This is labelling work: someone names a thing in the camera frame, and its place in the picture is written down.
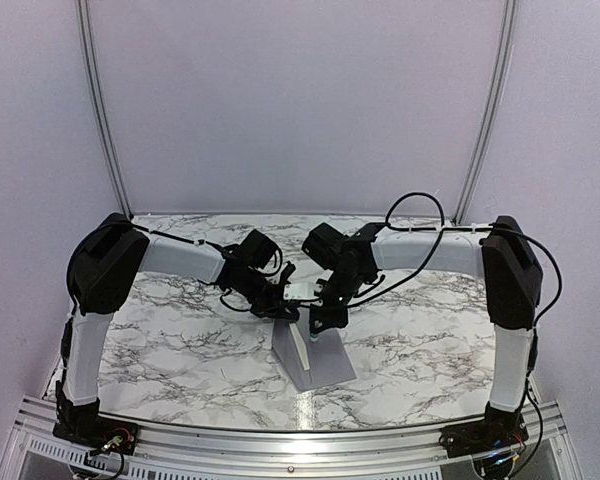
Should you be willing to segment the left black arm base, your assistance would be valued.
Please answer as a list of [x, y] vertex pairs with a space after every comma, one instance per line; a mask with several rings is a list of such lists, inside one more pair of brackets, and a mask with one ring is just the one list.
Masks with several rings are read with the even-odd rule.
[[90, 447], [92, 450], [99, 450], [114, 437], [119, 436], [122, 438], [121, 444], [113, 446], [112, 449], [123, 455], [132, 455], [138, 440], [139, 425], [132, 422], [98, 417], [95, 425], [87, 426], [81, 432], [57, 422], [53, 427], [52, 433], [56, 438]]

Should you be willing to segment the grey paper envelope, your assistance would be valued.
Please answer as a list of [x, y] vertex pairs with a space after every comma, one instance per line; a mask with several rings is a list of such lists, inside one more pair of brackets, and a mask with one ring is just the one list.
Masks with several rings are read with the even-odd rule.
[[273, 325], [272, 350], [281, 366], [299, 392], [334, 386], [356, 379], [356, 373], [344, 348], [339, 333], [327, 330], [319, 335], [317, 342], [309, 339], [308, 323], [298, 324], [309, 353], [310, 370], [301, 367], [291, 334], [290, 322], [276, 320]]

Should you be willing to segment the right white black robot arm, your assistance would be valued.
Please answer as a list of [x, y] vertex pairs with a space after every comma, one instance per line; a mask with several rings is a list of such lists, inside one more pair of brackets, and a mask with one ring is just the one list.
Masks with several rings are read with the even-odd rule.
[[309, 308], [309, 331], [317, 336], [349, 323], [359, 307], [360, 287], [386, 271], [460, 273], [483, 280], [487, 312], [494, 326], [494, 379], [485, 419], [475, 438], [495, 448], [509, 437], [520, 416], [537, 351], [537, 318], [543, 270], [533, 240], [510, 216], [487, 226], [395, 227], [371, 222], [352, 235], [327, 223], [312, 229], [303, 252], [329, 271]]

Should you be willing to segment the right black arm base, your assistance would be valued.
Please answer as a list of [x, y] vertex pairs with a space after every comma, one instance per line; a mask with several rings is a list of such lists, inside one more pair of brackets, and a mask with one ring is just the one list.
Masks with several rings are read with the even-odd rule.
[[522, 422], [509, 427], [499, 420], [478, 420], [444, 427], [439, 437], [439, 445], [445, 449], [449, 458], [457, 458], [512, 445], [521, 446], [528, 438], [526, 425]]

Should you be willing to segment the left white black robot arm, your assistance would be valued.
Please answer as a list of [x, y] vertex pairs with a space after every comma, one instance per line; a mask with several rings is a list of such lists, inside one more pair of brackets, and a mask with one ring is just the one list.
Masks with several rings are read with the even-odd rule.
[[292, 264], [265, 273], [278, 245], [253, 230], [238, 244], [189, 240], [109, 215], [76, 247], [66, 286], [72, 306], [61, 343], [63, 374], [56, 384], [57, 426], [86, 445], [99, 444], [112, 426], [100, 416], [98, 374], [113, 316], [140, 272], [176, 275], [241, 295], [250, 314], [295, 322], [299, 309], [284, 300]]

